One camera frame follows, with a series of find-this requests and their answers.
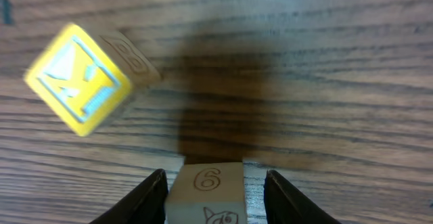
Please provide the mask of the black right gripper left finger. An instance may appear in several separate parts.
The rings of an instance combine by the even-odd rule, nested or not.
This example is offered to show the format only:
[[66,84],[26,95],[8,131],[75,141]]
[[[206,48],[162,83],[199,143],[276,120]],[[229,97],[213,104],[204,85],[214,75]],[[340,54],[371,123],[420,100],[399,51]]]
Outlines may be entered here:
[[157,169],[90,224],[164,224],[167,196],[166,172]]

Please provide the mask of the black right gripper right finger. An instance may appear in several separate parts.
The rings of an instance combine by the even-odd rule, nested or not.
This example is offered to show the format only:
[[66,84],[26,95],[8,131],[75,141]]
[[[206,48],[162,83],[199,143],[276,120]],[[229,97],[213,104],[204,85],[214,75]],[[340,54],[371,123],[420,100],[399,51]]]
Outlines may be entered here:
[[275,170],[267,171],[264,203],[268,224],[341,224]]

